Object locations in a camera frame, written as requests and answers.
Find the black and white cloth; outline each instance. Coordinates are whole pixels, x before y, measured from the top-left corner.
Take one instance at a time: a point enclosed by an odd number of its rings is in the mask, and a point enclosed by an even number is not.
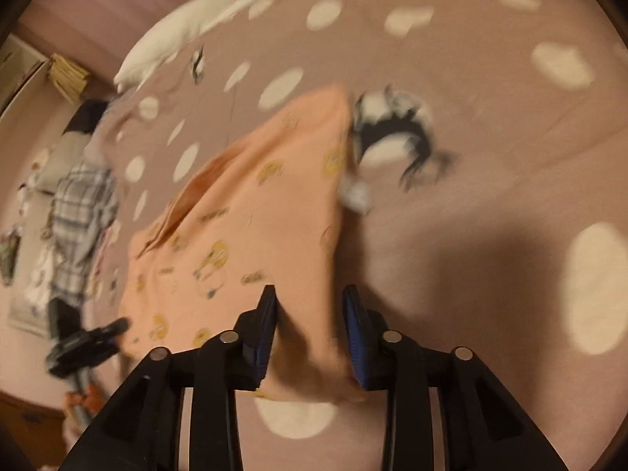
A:
[[[51,229],[62,260],[55,268],[51,298],[80,306],[103,230],[114,220],[117,203],[110,170],[86,161],[59,181],[51,214]]]

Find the orange towel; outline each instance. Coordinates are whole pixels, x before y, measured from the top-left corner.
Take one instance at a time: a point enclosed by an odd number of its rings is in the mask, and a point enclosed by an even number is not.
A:
[[[338,86],[294,100],[211,160],[131,241],[120,316],[123,351],[199,347],[233,328],[273,284],[281,315],[263,394],[359,395],[337,347],[333,308],[337,202],[351,106]]]

